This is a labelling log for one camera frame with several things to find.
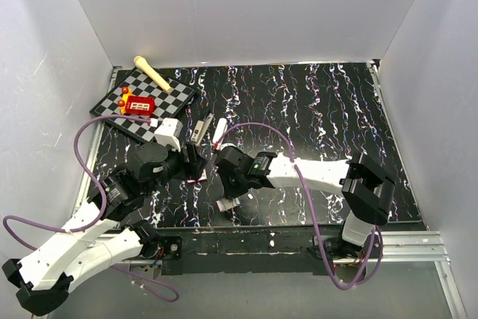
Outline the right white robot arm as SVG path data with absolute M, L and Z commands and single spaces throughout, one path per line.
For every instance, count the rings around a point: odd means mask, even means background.
M 303 185 L 310 190 L 343 196 L 350 213 L 338 238 L 338 248 L 346 257 L 357 256 L 365 248 L 373 227 L 388 222 L 395 179 L 363 153 L 354 154 L 350 160 L 292 161 L 272 152 L 260 152 L 252 158 L 234 146 L 227 146 L 219 152 L 214 165 L 226 199 L 242 196 L 251 188 Z

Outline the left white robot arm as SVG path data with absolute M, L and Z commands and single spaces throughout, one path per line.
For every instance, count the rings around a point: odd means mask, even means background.
M 108 241 L 100 236 L 141 208 L 156 185 L 197 180 L 206 164 L 192 143 L 179 151 L 158 143 L 135 149 L 109 176 L 95 181 L 95 194 L 50 239 L 30 255 L 2 265 L 18 289 L 20 306 L 35 316 L 47 315 L 91 276 L 124 259 L 153 258 L 164 242 L 146 220 L 124 227 Z

